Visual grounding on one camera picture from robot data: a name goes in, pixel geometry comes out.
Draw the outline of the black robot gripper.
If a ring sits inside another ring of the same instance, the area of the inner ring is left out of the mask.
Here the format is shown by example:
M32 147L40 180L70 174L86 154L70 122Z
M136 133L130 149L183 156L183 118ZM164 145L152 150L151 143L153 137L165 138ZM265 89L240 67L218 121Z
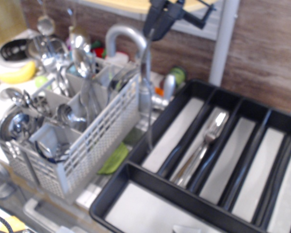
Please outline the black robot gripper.
M205 4L207 8L202 18L198 18L186 11L184 9L184 0L177 0L176 3L172 3L169 0L150 0L150 9L143 26L144 36L148 36L154 26L152 41L159 41L163 39L177 20L182 19L203 29L210 14L216 9L214 4L206 3L204 0L199 1Z

